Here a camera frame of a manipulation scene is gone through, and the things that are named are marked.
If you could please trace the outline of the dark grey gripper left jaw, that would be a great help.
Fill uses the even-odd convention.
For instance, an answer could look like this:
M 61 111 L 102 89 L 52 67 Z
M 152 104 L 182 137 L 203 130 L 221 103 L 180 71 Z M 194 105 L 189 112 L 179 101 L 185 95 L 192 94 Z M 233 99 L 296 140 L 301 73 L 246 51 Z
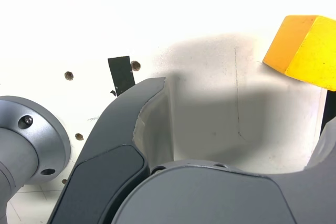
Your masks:
M 49 223 L 110 223 L 151 170 L 173 158 L 166 79 L 146 79 L 118 96 L 100 115 Z

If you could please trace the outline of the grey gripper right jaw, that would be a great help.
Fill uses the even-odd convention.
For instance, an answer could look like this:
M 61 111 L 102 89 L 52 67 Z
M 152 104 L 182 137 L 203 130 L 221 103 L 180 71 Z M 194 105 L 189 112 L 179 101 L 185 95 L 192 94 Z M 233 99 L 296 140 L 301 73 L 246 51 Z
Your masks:
M 335 223 L 335 120 L 300 172 L 175 166 L 142 182 L 113 223 Z

